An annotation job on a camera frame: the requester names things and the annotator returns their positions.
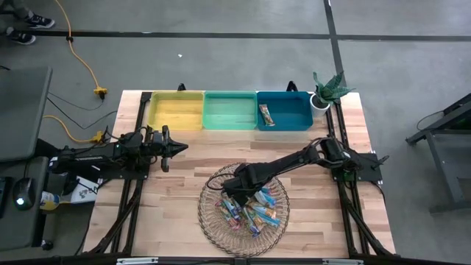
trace computer mouse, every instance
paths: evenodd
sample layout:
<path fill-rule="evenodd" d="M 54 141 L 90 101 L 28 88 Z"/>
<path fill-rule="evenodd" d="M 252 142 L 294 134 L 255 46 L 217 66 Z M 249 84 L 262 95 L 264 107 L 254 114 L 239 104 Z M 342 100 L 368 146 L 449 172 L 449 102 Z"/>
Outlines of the computer mouse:
<path fill-rule="evenodd" d="M 13 202 L 20 211 L 29 210 L 35 204 L 35 192 L 32 182 L 32 178 L 24 177 L 13 186 Z"/>

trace yellow extension cord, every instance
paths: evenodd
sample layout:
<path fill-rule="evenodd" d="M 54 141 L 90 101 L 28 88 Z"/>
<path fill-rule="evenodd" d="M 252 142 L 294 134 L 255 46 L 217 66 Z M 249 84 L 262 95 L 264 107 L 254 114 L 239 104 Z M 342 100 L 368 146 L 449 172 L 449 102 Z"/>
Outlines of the yellow extension cord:
<path fill-rule="evenodd" d="M 92 137 L 88 140 L 77 140 L 74 136 L 72 136 L 70 134 L 70 132 L 67 129 L 67 126 L 65 125 L 65 123 L 61 119 L 59 119 L 58 117 L 53 116 L 53 115 L 43 116 L 43 119 L 45 119 L 45 118 L 51 118 L 51 119 L 54 119 L 54 120 L 58 121 L 62 125 L 62 127 L 64 127 L 64 130 L 67 133 L 68 137 L 70 139 L 72 139 L 72 141 L 75 141 L 77 143 L 80 143 L 80 144 L 98 143 L 102 140 L 102 137 L 103 137 L 103 132 L 102 131 L 98 131 L 98 133 L 94 137 Z"/>
<path fill-rule="evenodd" d="M 71 38 L 72 37 L 72 28 L 71 28 L 71 23 L 68 20 L 67 13 L 65 12 L 65 10 L 62 7 L 62 5 L 60 4 L 60 2 L 58 0 L 55 0 L 55 1 L 56 1 L 57 5 L 60 7 L 60 9 L 62 10 L 62 14 L 64 15 L 65 21 L 67 21 L 68 37 Z M 72 40 L 67 40 L 67 42 L 68 42 L 69 47 L 71 48 L 72 54 L 75 56 L 75 58 L 77 58 L 88 69 L 91 76 L 93 77 L 93 81 L 95 81 L 95 86 L 96 86 L 95 89 L 93 90 L 93 92 L 97 95 L 100 95 L 100 94 L 105 95 L 107 93 L 107 89 L 102 88 L 98 85 L 98 80 L 96 80 L 95 74 L 94 74 L 93 70 L 91 69 L 91 67 L 88 66 L 88 64 L 79 55 L 77 55 L 77 53 L 75 53 L 74 47 L 72 46 Z"/>
<path fill-rule="evenodd" d="M 72 37 L 72 29 L 71 29 L 71 23 L 68 20 L 67 13 L 65 12 L 65 10 L 62 7 L 62 5 L 60 4 L 60 2 L 58 0 L 55 0 L 55 1 L 56 1 L 57 5 L 60 7 L 60 9 L 62 10 L 62 14 L 64 15 L 65 21 L 67 21 L 68 36 L 69 36 L 69 38 L 71 38 Z M 72 46 L 72 41 L 67 40 L 67 42 L 68 42 L 68 46 L 71 48 L 72 54 L 75 56 L 75 58 L 77 58 L 88 69 L 91 76 L 93 77 L 93 81 L 95 82 L 95 86 L 96 86 L 95 89 L 93 90 L 93 92 L 97 95 L 100 95 L 100 97 L 102 97 L 102 95 L 104 96 L 107 93 L 107 89 L 102 88 L 102 87 L 99 86 L 98 80 L 96 79 L 95 74 L 94 74 L 93 70 L 91 69 L 91 67 L 88 66 L 88 64 L 77 53 L 75 53 L 74 47 Z M 59 119 L 58 117 L 53 116 L 53 115 L 45 115 L 45 116 L 43 116 L 43 119 L 44 118 L 51 118 L 51 119 L 55 119 L 56 121 L 58 121 L 62 125 L 62 127 L 64 128 L 64 130 L 67 133 L 68 137 L 70 139 L 72 139 L 72 141 L 75 141 L 77 143 L 80 143 L 80 144 L 98 143 L 102 140 L 102 136 L 103 136 L 102 131 L 98 131 L 94 137 L 92 137 L 88 140 L 78 140 L 70 134 L 70 132 L 68 131 L 67 126 L 65 125 L 65 123 L 61 119 Z"/>

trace yellow bin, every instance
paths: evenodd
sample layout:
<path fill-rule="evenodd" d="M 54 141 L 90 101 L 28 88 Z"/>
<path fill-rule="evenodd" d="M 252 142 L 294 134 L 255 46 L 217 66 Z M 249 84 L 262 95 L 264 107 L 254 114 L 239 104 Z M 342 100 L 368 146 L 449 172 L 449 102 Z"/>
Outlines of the yellow bin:
<path fill-rule="evenodd" d="M 201 130 L 203 116 L 203 92 L 154 91 L 150 99 L 147 124 L 154 130 L 163 125 L 172 130 Z"/>

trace wire basket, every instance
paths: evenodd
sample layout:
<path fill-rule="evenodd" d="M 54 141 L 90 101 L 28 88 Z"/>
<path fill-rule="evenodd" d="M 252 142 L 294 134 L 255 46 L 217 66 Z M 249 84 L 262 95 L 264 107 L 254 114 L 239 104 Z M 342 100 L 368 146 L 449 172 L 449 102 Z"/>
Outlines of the wire basket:
<path fill-rule="evenodd" d="M 233 173 L 239 165 L 241 164 L 234 163 L 225 166 L 214 173 L 214 175 Z M 232 177 L 231 175 L 217 177 L 211 180 L 210 185 L 219 187 L 225 180 Z M 277 200 L 275 210 L 277 218 L 280 220 L 280 225 L 278 227 L 267 225 L 262 229 L 258 237 L 253 238 L 245 223 L 245 219 L 242 219 L 239 230 L 231 229 L 224 215 L 215 206 L 222 198 L 221 191 L 214 191 L 205 185 L 199 196 L 198 219 L 203 233 L 209 241 L 228 254 L 244 258 L 260 255 L 273 248 L 281 239 L 288 226 L 289 200 L 285 187 L 276 177 L 267 183 L 266 187 L 271 189 L 270 196 Z"/>

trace potted plant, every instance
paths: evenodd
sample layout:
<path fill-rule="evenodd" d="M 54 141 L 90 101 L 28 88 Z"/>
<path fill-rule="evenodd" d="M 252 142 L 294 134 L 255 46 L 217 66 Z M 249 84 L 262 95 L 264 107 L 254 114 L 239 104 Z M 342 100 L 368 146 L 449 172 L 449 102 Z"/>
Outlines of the potted plant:
<path fill-rule="evenodd" d="M 316 72 L 313 72 L 313 76 L 316 82 L 316 92 L 311 96 L 311 111 L 314 117 L 324 115 L 334 102 L 338 103 L 341 97 L 354 90 L 354 88 L 340 86 L 341 80 L 344 77 L 343 71 L 333 76 L 325 85 L 319 81 Z"/>

